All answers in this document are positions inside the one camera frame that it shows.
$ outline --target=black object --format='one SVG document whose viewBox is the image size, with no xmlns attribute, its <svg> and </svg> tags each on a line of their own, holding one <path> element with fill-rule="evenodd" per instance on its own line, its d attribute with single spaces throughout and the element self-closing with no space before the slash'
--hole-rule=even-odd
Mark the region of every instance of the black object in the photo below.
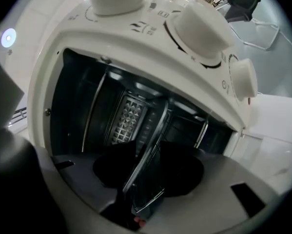
<svg viewBox="0 0 292 234">
<path fill-rule="evenodd" d="M 132 201 L 130 195 L 124 195 L 122 190 L 119 189 L 116 202 L 109 205 L 100 214 L 120 226 L 137 231 L 140 226 L 134 221 L 135 215 L 131 213 L 131 209 Z"/>
<path fill-rule="evenodd" d="M 0 232 L 67 233 L 48 191 L 34 147 L 0 130 Z"/>
<path fill-rule="evenodd" d="M 252 13 L 261 0 L 227 0 L 231 5 L 225 15 L 228 22 L 251 21 Z"/>
<path fill-rule="evenodd" d="M 9 78 L 0 66 L 0 129 L 7 127 L 15 109 L 23 96 L 23 91 Z"/>
<path fill-rule="evenodd" d="M 248 187 L 246 183 L 232 185 L 231 189 L 239 199 L 249 217 L 253 217 L 265 207 L 263 201 L 251 190 L 250 187 Z"/>
<path fill-rule="evenodd" d="M 189 154 L 193 147 L 162 141 L 161 169 L 164 177 L 164 196 L 187 195 L 202 180 L 203 164 Z"/>
<path fill-rule="evenodd" d="M 105 151 L 107 154 L 94 162 L 93 171 L 104 185 L 122 189 L 135 165 L 136 141 L 113 145 Z"/>
<path fill-rule="evenodd" d="M 64 162 L 61 162 L 61 163 L 58 163 L 58 164 L 55 164 L 55 167 L 57 168 L 57 170 L 61 170 L 61 169 L 64 169 L 64 168 L 67 168 L 69 166 L 73 166 L 74 163 L 72 161 L 64 161 Z"/>
</svg>

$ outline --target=metal grille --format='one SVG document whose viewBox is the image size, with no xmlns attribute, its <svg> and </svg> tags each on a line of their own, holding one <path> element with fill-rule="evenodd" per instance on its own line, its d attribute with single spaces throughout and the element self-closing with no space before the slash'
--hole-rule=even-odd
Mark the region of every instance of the metal grille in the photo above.
<svg viewBox="0 0 292 234">
<path fill-rule="evenodd" d="M 21 108 L 15 111 L 13 117 L 11 118 L 8 127 L 11 127 L 13 124 L 21 121 L 22 119 L 27 118 L 27 108 Z"/>
<path fill-rule="evenodd" d="M 143 104 L 130 97 L 125 97 L 120 107 L 121 113 L 116 120 L 114 132 L 111 133 L 111 144 L 130 141 L 143 110 Z"/>
</svg>

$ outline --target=toaster oven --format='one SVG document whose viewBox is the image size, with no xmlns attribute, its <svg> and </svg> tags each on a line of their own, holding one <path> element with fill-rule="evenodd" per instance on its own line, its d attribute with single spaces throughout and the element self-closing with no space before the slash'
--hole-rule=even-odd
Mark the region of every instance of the toaster oven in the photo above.
<svg viewBox="0 0 292 234">
<path fill-rule="evenodd" d="M 210 233 L 249 219 L 292 186 L 292 174 L 290 185 L 275 183 L 256 159 L 277 141 L 281 153 L 292 150 L 284 131 L 292 132 L 292 120 L 276 105 L 292 111 L 292 99 L 257 96 L 251 61 L 239 60 L 227 21 L 204 1 L 183 8 L 167 0 L 85 0 L 39 54 L 28 129 L 74 193 L 109 220 L 118 223 L 112 207 L 129 200 L 126 213 L 146 220 L 145 233 Z M 104 179 L 127 170 L 131 149 L 125 179 L 108 186 Z M 96 172 L 108 153 L 116 158 Z M 196 184 L 167 197 L 162 159 L 177 166 L 184 153 L 202 170 L 170 168 L 178 171 L 174 189 Z M 65 208 L 62 197 L 55 201 Z"/>
</svg>

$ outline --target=metal rod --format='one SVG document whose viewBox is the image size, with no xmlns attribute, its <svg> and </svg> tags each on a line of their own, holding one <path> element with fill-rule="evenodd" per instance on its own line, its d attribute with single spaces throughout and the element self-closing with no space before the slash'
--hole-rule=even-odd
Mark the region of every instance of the metal rod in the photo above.
<svg viewBox="0 0 292 234">
<path fill-rule="evenodd" d="M 194 141 L 194 139 L 188 137 L 188 135 L 186 133 L 184 133 L 182 130 L 178 129 L 175 126 L 172 126 L 173 128 L 175 128 L 177 131 L 179 131 L 183 136 L 185 136 L 187 139 Z"/>
<path fill-rule="evenodd" d="M 142 124 L 142 122 L 143 122 L 143 120 L 144 120 L 144 118 L 146 116 L 147 111 L 148 111 L 148 109 L 146 107 L 144 107 L 142 109 L 141 115 L 140 115 L 140 117 L 138 119 L 137 125 L 136 125 L 136 127 L 135 127 L 135 129 L 133 131 L 133 134 L 132 134 L 132 137 L 131 137 L 130 140 L 135 140 L 136 139 L 137 133 L 140 130 L 141 124 Z"/>
<path fill-rule="evenodd" d="M 141 212 L 143 209 L 145 209 L 147 206 L 152 204 L 154 201 L 156 201 L 162 194 L 164 193 L 164 189 L 159 192 L 153 199 L 151 199 L 144 207 L 142 207 L 140 210 L 136 211 L 136 213 Z"/>
<path fill-rule="evenodd" d="M 27 110 L 27 108 L 26 108 L 26 107 L 23 107 L 23 108 L 17 109 L 17 110 L 14 112 L 14 114 L 19 113 L 20 111 L 24 111 L 24 110 Z"/>
<path fill-rule="evenodd" d="M 167 113 L 167 109 L 168 109 L 168 101 L 165 102 L 164 105 L 164 110 L 163 113 L 161 115 L 160 121 L 158 123 L 158 125 L 156 126 L 156 129 L 149 141 L 149 148 L 147 151 L 145 151 L 144 155 L 142 156 L 140 162 L 138 163 L 138 165 L 136 166 L 136 168 L 134 169 L 132 175 L 130 176 L 130 178 L 128 179 L 127 183 L 125 184 L 124 188 L 123 188 L 123 193 L 126 194 L 127 191 L 130 189 L 131 185 L 133 184 L 133 182 L 135 181 L 135 179 L 137 178 L 137 176 L 139 175 L 140 171 L 142 170 L 142 168 L 144 167 L 144 165 L 146 164 L 149 156 L 151 155 L 151 151 L 153 150 L 153 142 L 155 141 L 157 134 L 159 132 L 159 130 L 161 129 L 161 125 L 164 121 L 164 118 L 166 116 Z"/>
<path fill-rule="evenodd" d="M 87 134 L 88 134 L 89 123 L 91 122 L 94 105 L 95 105 L 95 102 L 97 100 L 97 97 L 98 97 L 98 94 L 100 92 L 100 89 L 102 87 L 102 84 L 105 81 L 106 76 L 107 76 L 107 73 L 104 73 L 104 75 L 102 76 L 102 78 L 101 78 L 101 80 L 100 80 L 100 82 L 98 84 L 98 88 L 97 88 L 97 90 L 95 92 L 95 95 L 94 95 L 94 98 L 93 98 L 93 101 L 92 101 L 92 104 L 91 104 L 91 108 L 89 110 L 89 114 L 88 114 L 88 117 L 87 117 L 87 120 L 86 120 L 86 125 L 85 125 L 84 136 L 83 136 L 82 153 L 84 152 L 85 141 L 86 141 Z"/>
<path fill-rule="evenodd" d="M 156 144 L 155 144 L 155 146 L 154 146 L 154 148 L 153 148 L 154 152 L 153 152 L 153 154 L 152 154 L 152 156 L 151 156 L 151 159 L 149 159 L 149 161 L 148 161 L 148 163 L 147 163 L 147 165 L 146 165 L 145 167 L 148 167 L 148 165 L 150 165 L 152 159 L 153 159 L 154 156 L 156 155 L 156 152 L 157 152 L 157 150 L 158 150 L 159 143 L 161 142 L 162 138 L 164 137 L 164 135 L 165 135 L 165 133 L 166 133 L 166 131 L 167 131 L 168 125 L 170 124 L 170 121 L 171 121 L 171 118 L 172 118 L 172 117 L 173 117 L 173 116 L 171 116 L 169 113 L 167 113 L 166 121 L 163 123 L 162 131 L 161 131 L 161 133 L 160 133 L 160 135 L 159 135 L 159 138 L 157 139 Z"/>
<path fill-rule="evenodd" d="M 176 117 L 181 118 L 181 119 L 184 119 L 184 120 L 186 120 L 186 121 L 190 121 L 190 122 L 192 122 L 192 123 L 194 123 L 194 124 L 202 124 L 202 122 L 205 121 L 205 119 L 202 118 L 202 117 L 201 117 L 201 120 L 200 120 L 200 121 L 193 120 L 193 119 L 188 119 L 188 118 L 186 118 L 186 117 L 179 116 L 179 115 L 176 115 Z"/>
<path fill-rule="evenodd" d="M 194 146 L 195 148 L 198 149 L 198 147 L 199 147 L 199 145 L 200 145 L 200 143 L 201 143 L 201 141 L 202 141 L 202 139 L 203 139 L 203 137 L 205 135 L 205 132 L 208 129 L 208 126 L 209 126 L 209 121 L 208 121 L 208 119 L 205 119 L 205 122 L 204 122 L 203 127 L 202 127 L 202 129 L 200 131 L 198 139 L 196 140 L 196 143 L 195 143 L 195 146 Z"/>
<path fill-rule="evenodd" d="M 117 100 L 117 105 L 116 105 L 116 109 L 114 110 L 113 112 L 113 115 L 112 115 L 112 118 L 111 118 L 111 121 L 109 123 L 109 127 L 107 128 L 107 134 L 105 135 L 105 139 L 104 139 L 104 145 L 108 145 L 108 141 L 109 141 L 109 138 L 110 138 L 110 134 L 111 132 L 113 132 L 114 130 L 114 121 L 118 115 L 118 110 L 122 104 L 122 101 L 124 100 L 125 98 L 125 91 L 122 90 L 121 94 L 120 94 L 120 97 L 119 99 Z"/>
</svg>

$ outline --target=printed symbol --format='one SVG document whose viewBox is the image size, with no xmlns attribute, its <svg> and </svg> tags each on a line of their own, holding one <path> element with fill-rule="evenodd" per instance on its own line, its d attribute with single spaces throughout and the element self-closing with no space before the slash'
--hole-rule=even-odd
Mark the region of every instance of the printed symbol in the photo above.
<svg viewBox="0 0 292 234">
<path fill-rule="evenodd" d="M 70 17 L 68 18 L 68 20 L 69 20 L 69 21 L 71 21 L 71 20 L 75 20 L 77 17 L 78 17 L 78 15 L 76 15 L 75 17 L 70 16 Z"/>
<path fill-rule="evenodd" d="M 89 6 L 85 11 L 85 18 L 89 21 L 94 21 L 93 16 L 94 16 L 93 8 L 92 6 Z"/>
<path fill-rule="evenodd" d="M 152 36 L 155 33 L 155 31 L 156 31 L 156 28 L 151 27 L 150 30 L 147 31 L 147 34 Z"/>
<path fill-rule="evenodd" d="M 163 11 L 163 10 L 160 10 L 159 13 L 158 13 L 159 16 L 162 16 L 164 18 L 167 18 L 169 16 L 169 13 Z"/>
<path fill-rule="evenodd" d="M 230 63 L 232 57 L 235 58 L 236 60 L 238 60 L 238 57 L 236 57 L 234 54 L 230 54 L 229 58 L 228 58 L 229 63 Z"/>
<path fill-rule="evenodd" d="M 224 80 L 222 81 L 222 86 L 223 86 L 223 89 L 227 88 L 227 84 L 226 84 L 226 82 Z"/>
<path fill-rule="evenodd" d="M 225 56 L 225 54 L 223 52 L 221 52 L 221 53 L 222 53 L 222 59 L 223 59 L 223 61 L 226 62 L 226 56 Z"/>
<path fill-rule="evenodd" d="M 130 25 L 131 26 L 134 26 L 135 28 L 138 28 L 138 29 L 141 28 L 141 27 L 143 27 L 142 32 L 144 31 L 145 27 L 148 26 L 148 24 L 146 24 L 143 21 L 139 21 L 137 23 L 131 23 Z M 137 29 L 131 29 L 131 30 L 136 31 L 136 32 L 140 32 L 140 30 L 137 30 Z"/>
<path fill-rule="evenodd" d="M 207 68 L 219 68 L 219 67 L 221 66 L 222 62 L 220 62 L 219 64 L 214 65 L 214 66 L 205 65 L 205 64 L 203 64 L 203 63 L 200 63 L 200 64 L 201 64 L 203 67 L 205 67 L 206 69 L 207 69 Z"/>
</svg>

